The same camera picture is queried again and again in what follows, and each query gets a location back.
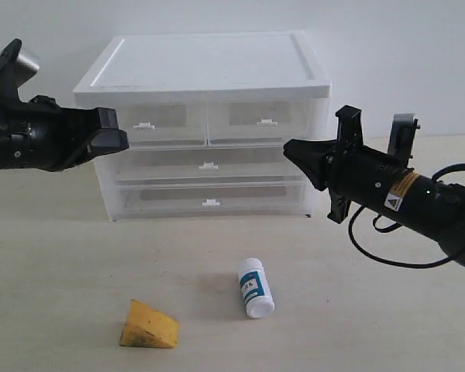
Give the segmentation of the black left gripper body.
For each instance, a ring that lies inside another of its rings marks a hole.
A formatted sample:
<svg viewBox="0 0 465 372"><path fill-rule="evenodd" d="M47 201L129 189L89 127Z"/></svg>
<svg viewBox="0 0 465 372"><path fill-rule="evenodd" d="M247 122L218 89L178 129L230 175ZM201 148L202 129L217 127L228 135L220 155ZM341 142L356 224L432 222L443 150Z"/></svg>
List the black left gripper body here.
<svg viewBox="0 0 465 372"><path fill-rule="evenodd" d="M9 112L8 169L63 171L89 160L88 143L97 131L95 109L61 108L39 96Z"/></svg>

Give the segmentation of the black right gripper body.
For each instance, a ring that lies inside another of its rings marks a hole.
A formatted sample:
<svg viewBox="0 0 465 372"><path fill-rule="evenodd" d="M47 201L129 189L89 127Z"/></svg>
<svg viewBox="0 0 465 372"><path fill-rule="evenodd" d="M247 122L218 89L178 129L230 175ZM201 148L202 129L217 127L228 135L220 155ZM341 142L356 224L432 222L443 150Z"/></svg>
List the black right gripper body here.
<svg viewBox="0 0 465 372"><path fill-rule="evenodd" d="M328 166L328 218L340 224L350 204L382 209L384 189L391 184L395 161L391 156L363 144L361 110L345 105L336 112L338 132Z"/></svg>

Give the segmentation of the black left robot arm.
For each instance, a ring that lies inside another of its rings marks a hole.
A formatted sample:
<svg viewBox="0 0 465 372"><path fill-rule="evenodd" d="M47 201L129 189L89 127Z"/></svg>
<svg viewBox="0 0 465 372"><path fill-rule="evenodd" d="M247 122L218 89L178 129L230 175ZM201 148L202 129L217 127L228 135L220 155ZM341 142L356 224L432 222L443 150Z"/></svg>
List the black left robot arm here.
<svg viewBox="0 0 465 372"><path fill-rule="evenodd" d="M0 170L59 172L129 148L111 108L63 108L38 95L0 100Z"/></svg>

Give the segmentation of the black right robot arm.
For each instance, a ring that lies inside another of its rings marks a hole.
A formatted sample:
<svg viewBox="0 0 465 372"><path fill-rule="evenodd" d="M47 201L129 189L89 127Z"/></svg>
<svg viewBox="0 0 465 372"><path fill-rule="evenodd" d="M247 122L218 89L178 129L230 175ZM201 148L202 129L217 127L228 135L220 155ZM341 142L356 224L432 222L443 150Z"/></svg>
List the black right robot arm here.
<svg viewBox="0 0 465 372"><path fill-rule="evenodd" d="M337 137L314 141L291 139L284 144L284 156L297 166L318 191L328 191L328 217L335 223L353 225L368 208L377 217L390 219L381 228L390 233L404 226L439 244L445 258L432 263L404 263L386 260L357 249L366 257L394 267L424 270L456 262L465 267L465 186L445 184L446 174L465 171L465 164L453 164L425 177L409 167L418 120L411 113L394 116L387 152L363 142L361 111L345 105L336 112Z"/></svg>

